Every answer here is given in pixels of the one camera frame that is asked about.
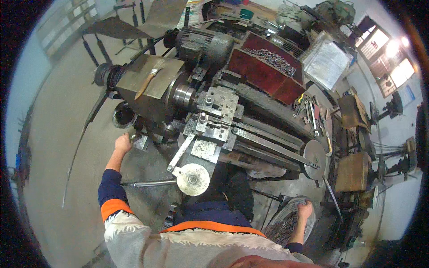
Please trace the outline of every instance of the orange cuff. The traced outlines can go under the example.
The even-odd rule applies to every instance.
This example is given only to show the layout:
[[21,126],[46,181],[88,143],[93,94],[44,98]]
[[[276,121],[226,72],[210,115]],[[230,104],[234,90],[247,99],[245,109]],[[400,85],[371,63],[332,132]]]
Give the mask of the orange cuff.
[[177,231],[183,231],[185,229],[191,229],[191,228],[201,228],[201,229],[213,230],[218,232],[251,233],[251,234],[260,235],[266,238],[266,236],[263,233],[251,227],[234,226],[234,225],[212,222],[208,220],[204,220],[204,221],[191,220],[191,221],[182,222],[182,223],[179,223],[178,225],[174,225],[170,228],[167,228],[161,231],[160,233],[177,232]]
[[131,208],[124,201],[120,199],[109,199],[101,206],[101,217],[103,218],[103,221],[118,210],[124,210],[134,214]]

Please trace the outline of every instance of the forearm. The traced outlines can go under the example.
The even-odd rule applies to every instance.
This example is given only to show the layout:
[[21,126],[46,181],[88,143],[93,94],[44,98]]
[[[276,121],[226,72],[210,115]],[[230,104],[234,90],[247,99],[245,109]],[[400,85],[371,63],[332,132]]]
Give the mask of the forearm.
[[121,172],[121,163],[124,159],[125,154],[126,152],[115,149],[105,169],[113,169],[117,172]]
[[288,243],[301,243],[304,244],[304,233],[305,225],[307,224],[307,219],[298,217],[298,220],[295,225],[295,229],[291,237],[289,238]]

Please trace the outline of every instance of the green container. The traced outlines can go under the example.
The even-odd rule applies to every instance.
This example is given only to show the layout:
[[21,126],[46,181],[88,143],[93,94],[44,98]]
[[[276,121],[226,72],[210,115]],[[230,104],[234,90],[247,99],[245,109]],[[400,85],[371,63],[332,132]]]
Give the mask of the green container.
[[245,19],[251,20],[252,17],[253,17],[253,12],[252,11],[247,10],[247,9],[242,9],[240,11],[240,18],[245,18]]

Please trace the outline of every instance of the person's right hand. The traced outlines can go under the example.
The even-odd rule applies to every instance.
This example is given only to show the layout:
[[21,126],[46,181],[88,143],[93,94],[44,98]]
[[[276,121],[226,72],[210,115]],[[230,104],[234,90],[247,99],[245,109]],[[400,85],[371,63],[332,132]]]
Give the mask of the person's right hand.
[[313,212],[313,205],[308,199],[306,199],[305,202],[307,203],[306,205],[298,204],[298,217],[308,219]]
[[115,141],[115,150],[120,151],[123,154],[128,153],[132,147],[133,145],[130,142],[130,136],[128,135],[128,133],[121,135]]

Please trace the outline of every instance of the concrete floor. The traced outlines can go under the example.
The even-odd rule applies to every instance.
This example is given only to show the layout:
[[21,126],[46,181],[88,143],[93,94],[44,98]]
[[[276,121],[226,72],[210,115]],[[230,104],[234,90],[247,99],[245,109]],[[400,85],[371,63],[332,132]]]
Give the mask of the concrete floor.
[[[121,18],[131,18],[127,13],[120,15]],[[135,50],[125,49],[115,56],[114,53],[122,47],[122,41],[105,36],[100,38],[115,64],[129,62],[136,53]],[[104,62],[95,38],[87,36],[86,40],[98,61]],[[158,43],[156,48],[158,54],[165,51],[162,43]],[[82,140],[71,173],[66,205],[62,209],[67,170],[86,117],[102,90],[91,85],[94,69],[79,40],[52,70],[36,100],[31,119],[29,146],[33,157],[24,196],[32,228],[52,267],[82,267],[94,258],[94,249],[103,242],[104,233],[97,201],[98,185],[114,149],[114,140],[125,131],[132,131],[113,127],[112,113],[120,100],[108,99]],[[322,104],[329,103],[321,93],[312,93],[318,95]],[[166,164],[167,160],[153,145],[146,151],[133,149],[122,165],[123,182],[170,179],[172,175],[166,172]],[[325,192],[324,186],[317,188],[303,174],[294,181],[252,182],[251,186],[275,195],[308,196],[317,207],[317,214],[318,203]],[[160,231],[169,205],[181,198],[176,186],[126,191],[131,208],[154,232]],[[255,219],[252,226],[261,229],[267,212],[265,225],[277,210],[278,203],[274,201],[269,206],[270,199],[257,194],[254,198]],[[366,222],[372,215],[375,218],[371,226],[374,226],[379,214],[370,213]],[[349,256],[361,260],[363,254]]]

